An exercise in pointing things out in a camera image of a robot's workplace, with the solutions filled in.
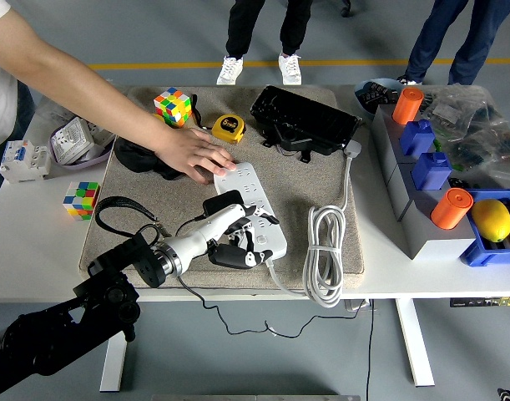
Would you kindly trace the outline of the person's left hand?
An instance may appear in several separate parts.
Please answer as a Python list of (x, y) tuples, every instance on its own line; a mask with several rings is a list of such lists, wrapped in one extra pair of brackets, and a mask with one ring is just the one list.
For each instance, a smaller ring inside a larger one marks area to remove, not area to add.
[(197, 129), (166, 129), (158, 139), (154, 153), (166, 165), (199, 184), (209, 183), (202, 171), (223, 176), (236, 170), (233, 156)]

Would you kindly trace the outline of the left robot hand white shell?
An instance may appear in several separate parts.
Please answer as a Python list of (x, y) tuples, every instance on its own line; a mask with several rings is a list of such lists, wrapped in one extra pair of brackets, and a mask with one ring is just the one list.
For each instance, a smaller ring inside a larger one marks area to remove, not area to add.
[[(171, 272), (179, 277), (190, 263), (204, 254), (218, 266), (248, 270), (273, 257), (271, 249), (255, 249), (255, 228), (250, 219), (255, 216), (268, 221), (269, 226), (278, 226), (279, 220), (258, 206), (232, 204), (203, 219), (191, 231), (171, 237), (163, 246), (163, 252), (171, 264)], [(217, 241), (223, 235), (234, 236), (237, 232), (245, 239), (243, 247)]]

